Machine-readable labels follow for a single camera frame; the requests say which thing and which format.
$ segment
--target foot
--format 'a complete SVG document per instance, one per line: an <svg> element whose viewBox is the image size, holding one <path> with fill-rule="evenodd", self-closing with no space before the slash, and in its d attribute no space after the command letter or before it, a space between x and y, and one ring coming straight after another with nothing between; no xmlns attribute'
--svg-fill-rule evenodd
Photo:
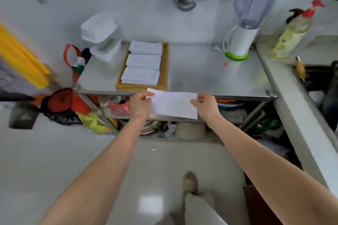
<svg viewBox="0 0 338 225"><path fill-rule="evenodd" d="M183 205L185 205L186 202L186 195L193 194L195 196L198 195L198 180L196 175L189 171L186 172L184 175L184 181L183 181Z"/></svg>

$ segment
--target plastic bottle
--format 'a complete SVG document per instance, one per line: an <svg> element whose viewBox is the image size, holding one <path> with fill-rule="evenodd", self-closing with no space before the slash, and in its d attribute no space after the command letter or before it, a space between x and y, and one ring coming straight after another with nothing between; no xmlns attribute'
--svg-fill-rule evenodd
<svg viewBox="0 0 338 225"><path fill-rule="evenodd" d="M314 0L312 6L294 18L279 37L276 46L271 50L271 57L275 60L282 60L293 51L297 44L310 30L316 7L325 7L321 0Z"/></svg>

